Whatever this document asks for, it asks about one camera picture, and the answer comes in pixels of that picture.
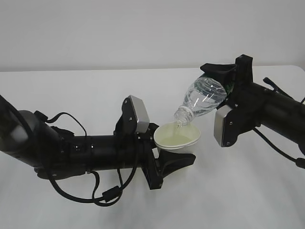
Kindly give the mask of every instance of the clear plastic bottle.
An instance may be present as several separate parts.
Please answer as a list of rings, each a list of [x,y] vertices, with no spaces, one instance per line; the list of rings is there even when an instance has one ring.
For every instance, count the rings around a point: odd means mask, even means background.
[[[174,114],[178,126],[187,125],[195,117],[215,109],[227,97],[224,87],[208,77],[198,78],[185,94],[183,104]]]

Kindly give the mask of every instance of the gray wall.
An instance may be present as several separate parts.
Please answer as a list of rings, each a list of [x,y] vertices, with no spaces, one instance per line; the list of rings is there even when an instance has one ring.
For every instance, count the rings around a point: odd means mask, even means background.
[[[2,0],[0,71],[305,68],[304,0]]]

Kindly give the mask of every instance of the white tabletop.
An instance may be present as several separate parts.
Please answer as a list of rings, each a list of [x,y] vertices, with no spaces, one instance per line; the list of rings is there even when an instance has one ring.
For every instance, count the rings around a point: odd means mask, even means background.
[[[60,71],[0,73],[0,93],[19,110],[49,117],[66,111],[90,135],[112,134],[123,99],[143,99],[151,122],[164,124],[183,100],[199,69]],[[254,81],[269,77],[294,99],[305,95],[305,72],[295,66],[254,68]],[[230,148],[213,137],[214,114],[194,120],[202,137],[193,166],[149,190],[140,169],[114,206],[79,204],[59,196],[31,167],[0,154],[0,225],[4,229],[250,229],[305,228],[305,170],[271,149],[255,133],[239,136]],[[82,135],[68,117],[59,128]],[[296,144],[261,128],[288,154],[302,156]],[[126,179],[130,169],[123,170]],[[98,193],[118,184],[115,171],[101,171]],[[93,175],[59,182],[67,192],[90,198]]]

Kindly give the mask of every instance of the white paper cup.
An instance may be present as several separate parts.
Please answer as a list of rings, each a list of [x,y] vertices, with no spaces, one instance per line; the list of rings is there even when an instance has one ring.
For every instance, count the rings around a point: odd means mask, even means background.
[[[186,126],[182,126],[181,129],[179,129],[179,135],[185,136],[190,139],[189,142],[174,146],[167,146],[161,144],[161,142],[168,137],[173,136],[173,133],[176,128],[176,122],[167,123],[165,125],[160,126],[156,131],[154,132],[153,139],[156,143],[156,146],[158,149],[163,149],[169,152],[173,153],[193,153],[194,145],[198,142],[201,132],[200,130],[194,126],[192,123]]]

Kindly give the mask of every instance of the black cable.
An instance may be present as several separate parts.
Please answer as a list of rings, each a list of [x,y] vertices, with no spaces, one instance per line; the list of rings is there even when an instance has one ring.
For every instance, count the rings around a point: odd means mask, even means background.
[[[304,97],[304,99],[302,99],[301,103],[304,103],[304,102],[305,102],[305,97]]]
[[[127,178],[127,180],[125,181],[125,183],[122,185],[122,189],[125,189],[129,185],[131,180],[133,179],[135,171],[137,170],[137,167],[138,167],[138,162],[139,162],[139,155],[138,155],[138,153],[136,153],[132,171],[131,171],[129,177]]]
[[[289,156],[288,154],[284,153],[282,150],[280,150],[278,147],[276,147],[265,135],[262,134],[258,129],[253,129],[269,146],[271,146],[272,149],[274,149],[276,152],[278,152],[280,155],[286,157],[288,160],[291,160],[293,162],[296,162],[296,159]]]
[[[26,120],[24,119],[24,117],[19,113],[19,111],[13,106],[11,105],[6,99],[4,99],[1,95],[0,95],[0,99],[4,101],[4,103],[8,106],[9,110],[13,113],[13,115],[15,115],[15,117],[18,119],[18,121],[20,122],[20,124],[23,126],[25,132],[27,133],[28,137],[29,137],[29,140],[30,141],[33,141],[33,144],[34,146],[36,147],[36,153],[38,155],[38,157],[40,158],[40,161],[41,161],[41,164],[43,166],[43,168],[45,169],[45,172],[47,174],[47,177],[51,183],[51,185],[53,186],[53,188],[61,195],[63,196],[64,198],[67,198],[69,200],[72,200],[74,202],[79,202],[79,203],[94,203],[98,206],[102,206],[102,207],[108,207],[108,206],[111,206],[113,204],[115,204],[116,202],[119,201],[119,199],[121,198],[122,196],[122,191],[129,185],[129,183],[131,182],[134,174],[135,174],[135,171],[136,171],[136,168],[138,166],[138,160],[139,160],[139,156],[138,156],[138,153],[136,153],[136,156],[135,156],[135,162],[134,162],[134,165],[133,165],[133,168],[132,168],[132,171],[131,171],[131,174],[129,175],[129,177],[127,178],[127,180],[125,181],[125,183],[123,184],[123,181],[122,181],[122,175],[121,175],[121,172],[120,172],[120,169],[117,169],[117,172],[118,172],[118,176],[119,176],[119,180],[120,180],[120,194],[119,196],[117,197],[117,199],[115,199],[113,202],[110,202],[110,203],[100,203],[100,201],[103,201],[105,200],[104,197],[99,197],[99,198],[95,198],[94,197],[94,194],[100,184],[100,176],[97,172],[95,171],[92,171],[92,173],[94,174],[95,176],[95,186],[94,186],[94,190],[93,190],[93,193],[92,193],[92,198],[91,199],[85,199],[85,198],[78,198],[78,197],[74,197],[68,193],[66,193],[65,191],[63,191],[59,186],[58,184],[56,183],[52,173],[51,173],[51,169],[49,168],[49,165],[48,163],[45,161],[45,158],[42,154],[42,152],[39,150],[39,144],[37,143],[37,139],[33,133],[33,131],[31,130],[29,124],[26,122]],[[47,120],[46,123],[54,123],[61,115],[68,115],[70,116],[71,118],[73,118],[81,127],[82,129],[84,130],[85,132],[85,137],[87,137],[87,132],[85,130],[85,128],[81,125],[81,123],[76,119],[74,118],[71,114],[69,113],[66,113],[66,112],[61,112],[59,114],[57,114],[56,116],[54,116],[52,119],[50,120]]]
[[[49,119],[49,120],[47,120],[47,121],[45,121],[45,122],[46,122],[46,123],[54,123],[54,122],[56,122],[57,119],[58,119],[60,116],[62,116],[62,115],[68,115],[68,116],[70,116],[71,118],[73,118],[74,121],[77,122],[78,125],[80,125],[81,128],[84,130],[84,132],[85,132],[85,137],[87,137],[87,131],[86,131],[85,128],[82,126],[82,124],[81,124],[76,118],[74,118],[71,114],[69,114],[69,113],[67,113],[67,112],[60,112],[60,113],[58,113],[57,115],[55,115],[53,118],[51,118],[51,119]]]
[[[34,135],[34,133],[32,132],[29,124],[27,123],[27,121],[24,119],[24,117],[19,113],[19,111],[13,106],[11,105],[5,98],[3,98],[0,95],[0,99],[8,106],[9,110],[13,113],[13,115],[15,115],[15,117],[18,119],[18,121],[20,122],[20,124],[23,126],[25,132],[27,133],[29,140],[33,141],[33,144],[36,146],[36,153],[39,156],[42,166],[44,167],[46,174],[48,176],[49,181],[51,182],[52,186],[54,187],[54,189],[63,197],[75,201],[75,202],[79,202],[79,203],[93,203],[94,200],[93,199],[84,199],[84,198],[78,198],[78,197],[74,197],[68,193],[66,193],[65,191],[63,191],[58,184],[56,183],[54,177],[51,174],[51,171],[49,169],[49,166],[47,165],[47,163],[44,161],[44,157],[42,156],[42,153],[40,152],[39,148],[38,148],[38,144],[37,144],[37,139]],[[98,201],[102,201],[104,200],[104,197],[100,197],[100,198],[96,198],[95,200]]]
[[[122,189],[123,180],[122,180],[122,175],[121,175],[120,169],[117,169],[117,172],[118,172],[118,175],[119,175],[119,180],[120,180],[120,185],[121,185],[121,192],[120,192],[119,196],[114,201],[109,202],[109,203],[100,203],[98,201],[98,199],[96,199],[94,197],[95,192],[96,192],[97,188],[100,185],[100,175],[96,171],[92,171],[91,172],[95,176],[95,186],[94,186],[94,189],[93,189],[93,192],[92,192],[92,199],[94,200],[94,204],[95,205],[100,206],[100,207],[109,207],[111,205],[114,205],[115,203],[117,203],[120,200],[120,198],[122,196],[122,192],[123,192],[123,189]]]
[[[286,97],[288,97],[288,98],[293,99],[293,97],[291,97],[291,96],[288,95],[286,92],[284,92],[279,86],[277,86],[277,85],[275,84],[275,82],[273,82],[272,80],[270,80],[268,77],[265,77],[265,78],[263,79],[263,81],[264,81],[266,84],[272,86],[273,89],[274,89],[276,92],[279,92],[280,94],[282,94],[282,95],[284,95],[284,96],[286,96]]]

